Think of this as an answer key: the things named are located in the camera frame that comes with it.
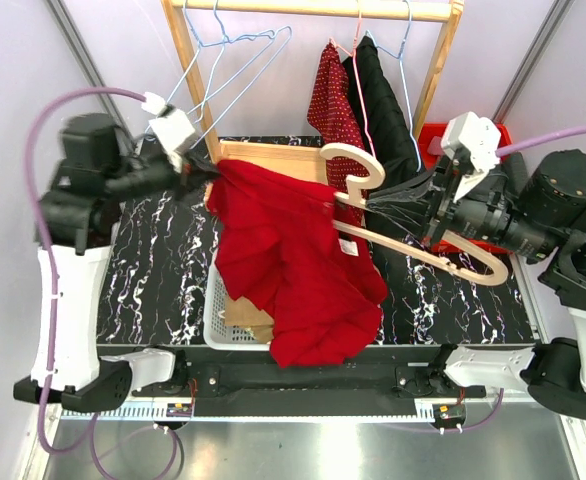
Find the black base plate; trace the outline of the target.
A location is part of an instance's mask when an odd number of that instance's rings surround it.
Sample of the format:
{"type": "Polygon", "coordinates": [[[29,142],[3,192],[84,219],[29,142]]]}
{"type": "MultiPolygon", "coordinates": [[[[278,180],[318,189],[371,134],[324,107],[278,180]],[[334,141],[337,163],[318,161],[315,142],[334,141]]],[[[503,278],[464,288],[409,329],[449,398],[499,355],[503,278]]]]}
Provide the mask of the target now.
{"type": "Polygon", "coordinates": [[[414,416],[416,402],[483,399],[445,378],[439,348],[369,346],[338,366],[279,367],[267,351],[178,346],[178,374],[138,397],[195,395],[197,419],[414,416]]]}

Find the red polka dot skirt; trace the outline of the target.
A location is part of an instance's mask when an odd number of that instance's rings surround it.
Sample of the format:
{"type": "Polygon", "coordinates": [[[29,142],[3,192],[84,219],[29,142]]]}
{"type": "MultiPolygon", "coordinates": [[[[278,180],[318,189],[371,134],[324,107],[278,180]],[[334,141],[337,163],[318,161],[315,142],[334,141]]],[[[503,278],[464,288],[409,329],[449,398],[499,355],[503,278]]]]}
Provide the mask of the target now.
{"type": "MultiPolygon", "coordinates": [[[[307,121],[317,130],[325,144],[343,143],[363,149],[360,128],[348,100],[348,88],[348,75],[338,50],[329,43],[320,56],[307,121]]],[[[358,162],[345,157],[326,161],[329,186],[346,193],[348,175],[366,177],[367,170],[358,162]]]]}

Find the tan pleated skirt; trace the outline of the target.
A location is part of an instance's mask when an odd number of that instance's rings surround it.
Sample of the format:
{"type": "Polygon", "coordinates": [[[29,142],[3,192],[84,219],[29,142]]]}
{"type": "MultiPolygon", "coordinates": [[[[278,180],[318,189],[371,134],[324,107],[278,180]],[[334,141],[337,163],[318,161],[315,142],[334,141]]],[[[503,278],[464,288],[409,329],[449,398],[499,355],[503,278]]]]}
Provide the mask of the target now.
{"type": "Polygon", "coordinates": [[[233,300],[227,296],[222,317],[225,326],[243,329],[258,343],[269,344],[274,338],[274,319],[264,310],[258,309],[247,298],[240,297],[238,300],[233,300]]]}

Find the cream wooden hanger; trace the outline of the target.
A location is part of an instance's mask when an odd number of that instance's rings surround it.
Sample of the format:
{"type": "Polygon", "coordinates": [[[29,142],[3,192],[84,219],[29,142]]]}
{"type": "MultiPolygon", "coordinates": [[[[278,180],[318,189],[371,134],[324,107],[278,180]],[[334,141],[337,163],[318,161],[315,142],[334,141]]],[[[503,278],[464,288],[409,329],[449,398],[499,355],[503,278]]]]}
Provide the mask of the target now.
{"type": "MultiPolygon", "coordinates": [[[[342,204],[381,215],[379,210],[374,209],[374,201],[365,200],[362,196],[363,190],[377,188],[385,179],[384,168],[371,154],[352,145],[328,143],[319,150],[319,155],[325,160],[331,160],[334,157],[345,157],[363,166],[367,170],[367,176],[357,177],[349,175],[345,180],[347,192],[336,192],[335,199],[342,204]]],[[[337,220],[334,220],[333,224],[334,228],[338,231],[384,246],[407,257],[416,258],[425,264],[437,267],[451,275],[478,285],[497,286],[503,284],[509,276],[507,266],[499,258],[472,244],[469,240],[449,231],[444,232],[444,240],[460,248],[463,253],[483,263],[490,269],[489,274],[480,274],[467,268],[458,267],[448,258],[431,254],[425,250],[369,231],[363,227],[357,227],[337,220]]]]}

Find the wooden clothes rack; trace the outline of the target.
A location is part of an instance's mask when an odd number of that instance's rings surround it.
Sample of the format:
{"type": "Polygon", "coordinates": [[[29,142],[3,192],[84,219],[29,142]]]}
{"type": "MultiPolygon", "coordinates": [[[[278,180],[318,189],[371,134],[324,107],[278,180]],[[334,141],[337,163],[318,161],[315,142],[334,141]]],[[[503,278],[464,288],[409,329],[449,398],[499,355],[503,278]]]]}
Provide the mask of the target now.
{"type": "Polygon", "coordinates": [[[412,22],[434,22],[442,25],[433,50],[429,69],[425,76],[420,97],[412,117],[412,132],[419,135],[425,124],[428,109],[440,81],[441,72],[448,58],[458,29],[464,3],[399,2],[385,5],[381,1],[359,1],[353,8],[338,1],[164,1],[162,3],[172,40],[183,69],[182,81],[187,84],[194,108],[200,112],[199,122],[211,162],[240,160],[288,175],[300,180],[324,183],[326,159],[318,148],[291,145],[263,144],[255,142],[221,141],[215,130],[217,120],[212,117],[208,102],[213,97],[204,85],[197,64],[202,44],[190,27],[188,9],[236,11],[248,13],[289,14],[324,17],[353,17],[412,22]]]}

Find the white plastic basket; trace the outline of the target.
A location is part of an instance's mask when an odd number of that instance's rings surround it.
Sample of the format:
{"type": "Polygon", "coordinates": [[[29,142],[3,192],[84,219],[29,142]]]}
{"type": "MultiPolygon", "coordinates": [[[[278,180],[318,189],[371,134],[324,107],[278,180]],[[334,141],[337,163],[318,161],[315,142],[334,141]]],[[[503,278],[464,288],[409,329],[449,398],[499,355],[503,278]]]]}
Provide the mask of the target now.
{"type": "Polygon", "coordinates": [[[203,338],[206,345],[220,351],[268,351],[245,329],[226,326],[223,319],[227,291],[221,275],[211,263],[206,284],[203,311],[203,338]]]}

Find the red pleated skirt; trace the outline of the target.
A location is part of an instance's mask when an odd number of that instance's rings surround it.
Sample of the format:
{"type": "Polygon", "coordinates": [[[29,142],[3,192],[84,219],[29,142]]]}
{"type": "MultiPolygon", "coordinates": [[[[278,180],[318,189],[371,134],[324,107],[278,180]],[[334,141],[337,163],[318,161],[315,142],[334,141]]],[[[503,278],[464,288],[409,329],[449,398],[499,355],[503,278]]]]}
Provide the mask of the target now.
{"type": "Polygon", "coordinates": [[[281,367],[339,365],[376,339],[387,285],[365,240],[343,251],[334,219],[352,214],[335,189],[240,160],[222,160],[208,198],[223,225],[215,264],[234,299],[274,321],[281,367]]]}

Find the black marble mat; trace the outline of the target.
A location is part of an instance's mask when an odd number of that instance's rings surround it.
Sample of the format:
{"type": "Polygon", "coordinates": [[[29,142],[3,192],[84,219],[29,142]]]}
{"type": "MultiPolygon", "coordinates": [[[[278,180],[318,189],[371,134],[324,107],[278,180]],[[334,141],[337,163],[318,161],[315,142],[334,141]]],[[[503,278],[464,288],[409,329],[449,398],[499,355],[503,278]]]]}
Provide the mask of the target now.
{"type": "MultiPolygon", "coordinates": [[[[200,345],[209,266],[221,225],[201,189],[128,201],[99,303],[98,340],[200,345]]],[[[476,286],[378,245],[370,251],[389,293],[379,345],[520,344],[538,339],[516,276],[476,286]]]]}

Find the red plastic bin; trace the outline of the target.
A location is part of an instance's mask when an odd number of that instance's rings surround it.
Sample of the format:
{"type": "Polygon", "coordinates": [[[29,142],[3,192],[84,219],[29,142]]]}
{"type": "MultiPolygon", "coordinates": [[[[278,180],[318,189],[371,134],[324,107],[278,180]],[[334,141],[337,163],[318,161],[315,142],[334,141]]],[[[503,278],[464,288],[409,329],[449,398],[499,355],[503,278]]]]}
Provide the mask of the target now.
{"type": "MultiPolygon", "coordinates": [[[[427,170],[432,170],[435,167],[439,157],[442,155],[440,142],[445,129],[445,123],[427,123],[422,128],[418,139],[418,148],[421,154],[422,162],[427,170]]],[[[471,243],[491,254],[509,253],[508,250],[491,245],[485,241],[471,240],[471,243]]],[[[452,254],[461,252],[459,247],[456,247],[450,242],[444,240],[431,245],[430,250],[437,254],[452,254]]]]}

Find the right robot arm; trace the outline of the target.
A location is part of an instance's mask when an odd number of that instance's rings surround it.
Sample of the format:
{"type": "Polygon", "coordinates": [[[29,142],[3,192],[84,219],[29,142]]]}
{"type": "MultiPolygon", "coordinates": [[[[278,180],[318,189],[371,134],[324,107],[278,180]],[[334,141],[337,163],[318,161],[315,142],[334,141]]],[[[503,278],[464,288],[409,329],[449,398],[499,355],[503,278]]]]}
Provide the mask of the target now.
{"type": "Polygon", "coordinates": [[[538,404],[586,421],[586,154],[554,151],[536,169],[507,152],[468,194],[456,197],[470,156],[460,150],[435,167],[368,199],[384,234],[401,231],[426,246],[453,235],[504,249],[530,264],[545,262],[539,281],[568,309],[576,335],[514,351],[445,345],[427,371],[439,396],[460,387],[527,392],[538,404]]]}

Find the black skirt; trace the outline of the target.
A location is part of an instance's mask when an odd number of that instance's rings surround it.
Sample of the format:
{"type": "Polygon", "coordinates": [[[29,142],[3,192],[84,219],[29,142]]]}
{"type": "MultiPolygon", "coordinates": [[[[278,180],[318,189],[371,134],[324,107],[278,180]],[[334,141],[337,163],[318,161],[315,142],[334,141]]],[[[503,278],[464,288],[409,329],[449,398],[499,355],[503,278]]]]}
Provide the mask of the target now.
{"type": "MultiPolygon", "coordinates": [[[[348,79],[348,100],[360,128],[364,149],[370,147],[364,134],[362,111],[356,91],[352,58],[342,62],[348,79]]],[[[415,178],[417,158],[409,138],[409,130],[397,98],[385,78],[378,49],[364,36],[357,46],[357,67],[366,104],[368,128],[378,162],[385,170],[385,180],[379,190],[415,178]]]]}

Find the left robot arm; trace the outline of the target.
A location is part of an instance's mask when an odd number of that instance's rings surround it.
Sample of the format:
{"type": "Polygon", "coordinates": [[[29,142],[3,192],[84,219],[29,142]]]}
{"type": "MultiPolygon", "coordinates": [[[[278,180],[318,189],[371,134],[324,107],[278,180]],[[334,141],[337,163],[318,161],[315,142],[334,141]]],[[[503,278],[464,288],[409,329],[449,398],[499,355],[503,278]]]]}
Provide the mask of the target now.
{"type": "Polygon", "coordinates": [[[169,396],[188,386],[183,355],[165,347],[107,356],[97,349],[99,297],[122,203],[164,192],[181,198],[215,175],[192,155],[198,133],[184,113],[154,118],[150,127],[154,146],[129,154],[107,114],[73,117],[60,132],[64,157],[36,203],[40,338],[30,374],[13,386],[18,401],[95,413],[150,385],[169,396]]]}

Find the dark grey striped shirt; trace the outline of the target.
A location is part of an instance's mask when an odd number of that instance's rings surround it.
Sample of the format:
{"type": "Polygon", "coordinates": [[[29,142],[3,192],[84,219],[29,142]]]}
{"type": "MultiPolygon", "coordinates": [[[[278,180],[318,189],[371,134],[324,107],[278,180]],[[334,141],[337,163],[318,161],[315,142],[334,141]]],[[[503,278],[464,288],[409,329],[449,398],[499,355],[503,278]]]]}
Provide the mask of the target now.
{"type": "Polygon", "coordinates": [[[508,176],[508,185],[515,195],[519,195],[529,179],[527,166],[520,152],[509,155],[504,163],[504,170],[508,176]]]}

